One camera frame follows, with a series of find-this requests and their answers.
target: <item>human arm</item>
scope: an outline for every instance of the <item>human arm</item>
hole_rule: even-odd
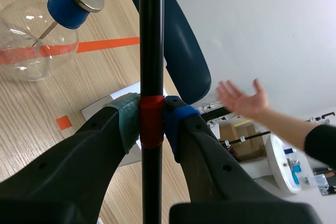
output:
[[[220,82],[217,88],[218,99],[230,111],[255,120],[288,143],[304,151],[304,143],[308,133],[319,125],[272,110],[268,106],[266,93],[257,79],[254,80],[254,87],[256,94],[249,97],[238,90],[230,81]]]

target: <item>wood grain surface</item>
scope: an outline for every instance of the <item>wood grain surface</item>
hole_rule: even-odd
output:
[[[15,0],[0,0],[0,9]],[[131,0],[105,0],[78,29],[80,41],[139,36],[139,16]],[[140,80],[139,45],[77,54],[57,74],[39,82],[14,80],[0,72],[0,180],[71,136],[84,124],[80,110]],[[168,94],[177,94],[165,71]],[[61,131],[56,119],[72,127]],[[170,207],[188,201],[186,182],[170,146],[163,144],[162,222]],[[141,163],[117,169],[100,217],[104,223],[142,223]]]

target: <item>black sleeve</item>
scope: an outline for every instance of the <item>black sleeve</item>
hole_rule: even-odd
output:
[[[320,125],[306,137],[304,151],[311,157],[336,167],[336,127]]]

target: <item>human hand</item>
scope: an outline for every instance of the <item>human hand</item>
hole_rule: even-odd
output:
[[[255,119],[262,111],[268,109],[268,100],[265,91],[259,81],[255,79],[253,86],[256,94],[248,97],[237,89],[231,81],[220,82],[218,88],[218,99],[223,106],[237,115]]]

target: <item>white sink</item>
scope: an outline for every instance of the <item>white sink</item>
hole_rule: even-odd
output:
[[[294,182],[292,172],[284,152],[286,145],[278,136],[270,134],[265,147],[270,170],[272,171],[280,189],[289,191],[293,194],[298,194],[301,191],[301,186]]]

